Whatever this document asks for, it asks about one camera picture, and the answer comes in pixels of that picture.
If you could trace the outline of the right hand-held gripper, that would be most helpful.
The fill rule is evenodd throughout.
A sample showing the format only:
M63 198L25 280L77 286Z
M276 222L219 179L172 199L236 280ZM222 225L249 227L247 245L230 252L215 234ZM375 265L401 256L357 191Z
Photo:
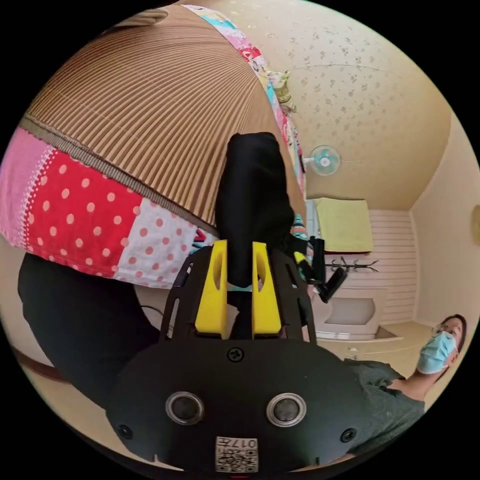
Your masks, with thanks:
M287 256L308 285L318 286L326 281L324 246L324 240L313 235L306 239L294 235L287 237Z

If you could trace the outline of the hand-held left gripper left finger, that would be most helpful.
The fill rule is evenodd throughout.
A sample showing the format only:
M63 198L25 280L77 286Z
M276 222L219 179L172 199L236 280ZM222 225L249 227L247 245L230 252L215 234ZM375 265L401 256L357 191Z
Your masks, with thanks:
M227 241L214 242L195 319L199 334L227 333Z

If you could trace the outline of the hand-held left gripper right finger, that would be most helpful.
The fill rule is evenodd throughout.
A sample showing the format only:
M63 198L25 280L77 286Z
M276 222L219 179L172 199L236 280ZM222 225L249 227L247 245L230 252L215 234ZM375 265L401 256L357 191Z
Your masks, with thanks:
M265 243L252 243L251 324L253 335L278 335L282 328L274 278Z

